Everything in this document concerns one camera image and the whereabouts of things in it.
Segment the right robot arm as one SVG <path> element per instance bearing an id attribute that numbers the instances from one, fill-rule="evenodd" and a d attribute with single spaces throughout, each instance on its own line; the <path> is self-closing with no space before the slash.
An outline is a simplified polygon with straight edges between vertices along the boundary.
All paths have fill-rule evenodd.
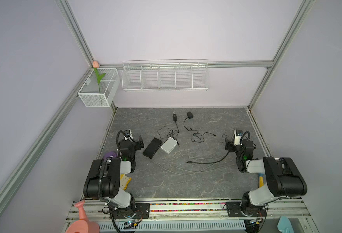
<path id="1" fill-rule="evenodd" d="M 225 141 L 225 149 L 236 154 L 236 165 L 241 173 L 264 174 L 266 183 L 245 192 L 240 201 L 226 202 L 229 217 L 267 216 L 266 206 L 274 201 L 306 195 L 308 188 L 294 161 L 288 157 L 253 159 L 254 144 L 241 139 L 239 145 Z"/>

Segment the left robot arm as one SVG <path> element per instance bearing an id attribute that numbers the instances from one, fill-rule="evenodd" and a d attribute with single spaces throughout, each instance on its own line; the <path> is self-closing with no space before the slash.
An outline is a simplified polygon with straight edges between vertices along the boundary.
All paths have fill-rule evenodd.
<path id="1" fill-rule="evenodd" d="M 118 143 L 116 158 L 96 159 L 88 172 L 83 195 L 86 199 L 99 200 L 114 219 L 148 219 L 149 203 L 136 203 L 134 196 L 120 187 L 120 176 L 133 173 L 136 167 L 136 151 L 144 147 L 138 141 L 122 140 Z"/>

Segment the black network switch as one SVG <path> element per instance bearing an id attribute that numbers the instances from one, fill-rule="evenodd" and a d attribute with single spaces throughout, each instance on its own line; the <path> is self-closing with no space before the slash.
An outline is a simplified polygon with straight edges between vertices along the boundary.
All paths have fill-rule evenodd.
<path id="1" fill-rule="evenodd" d="M 150 144 L 147 146 L 147 148 L 144 150 L 142 154 L 145 157 L 152 159 L 154 155 L 156 154 L 156 152 L 158 151 L 158 149 L 161 147 L 162 143 L 163 143 L 162 140 L 158 138 L 153 138 Z"/>

